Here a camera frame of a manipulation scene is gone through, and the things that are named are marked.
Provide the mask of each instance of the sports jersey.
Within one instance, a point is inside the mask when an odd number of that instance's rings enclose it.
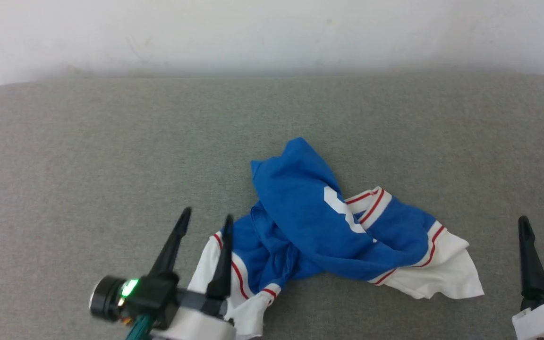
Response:
[[[482,295],[468,243],[381,187],[344,198],[324,160],[302,138],[279,157],[252,161],[259,201],[235,222],[233,289],[226,318],[238,338],[260,336],[263,314],[288,280],[322,271],[415,298]],[[190,282],[205,291],[220,256],[214,234]]]

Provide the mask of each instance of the white sleeve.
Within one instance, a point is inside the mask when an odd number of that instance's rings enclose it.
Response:
[[[400,267],[383,284],[415,299],[430,299],[437,292],[452,299],[483,295],[467,246],[467,241],[444,230],[435,241],[429,263],[422,267]]]
[[[220,232],[216,235],[218,238],[221,237]],[[206,292],[207,285],[215,273],[220,252],[218,239],[211,236],[196,265],[196,270],[188,284],[188,290],[198,293]],[[281,292],[281,288],[278,284],[268,284],[261,292],[253,294],[247,285],[248,273],[244,263],[236,254],[232,255],[232,261],[232,289],[230,297],[227,299],[228,310],[224,319],[232,318],[234,320],[236,340],[248,340],[262,335],[264,312],[274,302],[276,296]]]

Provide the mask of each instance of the green led light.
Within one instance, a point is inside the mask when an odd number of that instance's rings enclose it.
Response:
[[[123,284],[121,287],[121,295],[126,298],[129,297],[131,292],[134,291],[134,288],[136,288],[136,285],[138,284],[138,279],[131,279]]]

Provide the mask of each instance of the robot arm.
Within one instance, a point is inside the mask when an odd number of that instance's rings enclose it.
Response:
[[[233,219],[226,218],[224,249],[207,292],[201,294],[178,288],[179,276],[173,271],[190,214],[190,207],[184,209],[148,274],[100,280],[89,301],[93,317],[131,326],[127,340],[234,340],[232,320],[223,317],[231,289]]]
[[[535,248],[535,233],[527,217],[518,221],[522,304],[511,319],[518,340],[544,339],[544,269]]]

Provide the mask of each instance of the white number on jersey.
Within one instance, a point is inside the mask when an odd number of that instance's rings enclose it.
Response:
[[[360,223],[354,222],[354,215],[352,214],[352,211],[350,211],[348,205],[337,198],[337,191],[334,191],[331,187],[324,187],[324,201],[332,207],[334,211],[345,215],[346,222],[353,232],[359,234],[365,232],[365,229],[362,228]]]

